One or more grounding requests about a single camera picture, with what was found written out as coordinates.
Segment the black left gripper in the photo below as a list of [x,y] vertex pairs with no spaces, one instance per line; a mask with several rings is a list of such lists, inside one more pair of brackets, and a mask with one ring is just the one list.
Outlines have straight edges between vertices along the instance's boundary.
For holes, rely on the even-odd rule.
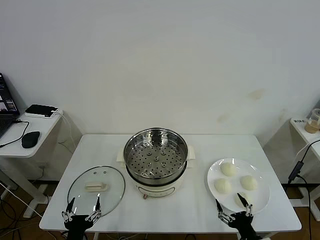
[[82,240],[85,236],[85,231],[91,228],[102,215],[100,197],[97,197],[93,212],[88,215],[74,215],[72,209],[75,198],[67,204],[65,211],[61,212],[64,226],[68,230],[67,240]]

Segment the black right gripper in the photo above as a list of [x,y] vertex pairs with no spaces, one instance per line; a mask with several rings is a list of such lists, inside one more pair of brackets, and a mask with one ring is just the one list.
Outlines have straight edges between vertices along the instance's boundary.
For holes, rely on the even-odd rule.
[[218,218],[222,222],[228,223],[229,227],[237,229],[237,231],[240,234],[241,240],[257,240],[258,235],[252,227],[253,205],[249,204],[246,198],[243,197],[239,192],[237,193],[237,196],[242,205],[245,207],[245,211],[236,212],[232,213],[231,215],[228,215],[224,212],[221,204],[216,199],[215,202],[218,211]]

